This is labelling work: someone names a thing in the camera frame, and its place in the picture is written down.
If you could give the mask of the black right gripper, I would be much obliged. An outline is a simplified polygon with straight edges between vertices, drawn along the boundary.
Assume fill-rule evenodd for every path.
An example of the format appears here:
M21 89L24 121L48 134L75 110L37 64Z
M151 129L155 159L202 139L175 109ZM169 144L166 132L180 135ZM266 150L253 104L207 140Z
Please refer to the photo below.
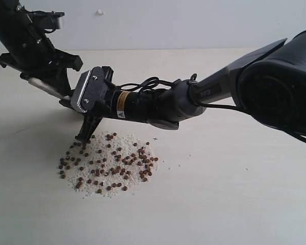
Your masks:
M110 66L101 67L104 82L114 89L112 82L114 70ZM129 92L114 89L104 96L103 102L95 102L92 109L84 114L84 120L75 139L87 143L103 118L146 123L149 109L152 108L153 95L145 92Z

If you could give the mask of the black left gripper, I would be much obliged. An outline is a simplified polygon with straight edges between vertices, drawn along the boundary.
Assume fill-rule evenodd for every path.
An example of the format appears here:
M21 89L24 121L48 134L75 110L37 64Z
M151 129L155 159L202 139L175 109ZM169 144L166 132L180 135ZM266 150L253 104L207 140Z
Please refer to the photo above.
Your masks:
M20 77L26 81L38 78L62 95L70 94L66 69L80 71L80 56L55 49L28 15L0 15L0 41L7 49L0 55L0 66L22 71ZM50 64L53 69L42 69Z

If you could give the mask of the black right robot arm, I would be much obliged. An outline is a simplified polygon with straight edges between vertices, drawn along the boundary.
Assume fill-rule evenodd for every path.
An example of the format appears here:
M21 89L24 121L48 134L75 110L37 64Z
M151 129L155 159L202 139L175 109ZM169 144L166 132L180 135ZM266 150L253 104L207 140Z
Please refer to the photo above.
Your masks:
M209 77L141 84L112 83L113 70L95 67L81 75L71 106L84 115L76 139L87 143L103 118L177 130L181 121L224 108L306 143L306 30L235 60Z

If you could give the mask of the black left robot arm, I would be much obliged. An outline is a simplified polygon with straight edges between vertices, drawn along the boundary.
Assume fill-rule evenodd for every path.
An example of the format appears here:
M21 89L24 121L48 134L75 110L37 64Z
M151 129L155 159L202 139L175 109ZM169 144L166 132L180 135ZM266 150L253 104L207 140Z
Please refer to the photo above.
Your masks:
M54 47L47 34L61 28L64 12L28 11L19 1L0 1L0 42L7 53L0 65L20 72L24 80L37 78L61 97L70 96L67 69L79 71L80 56Z

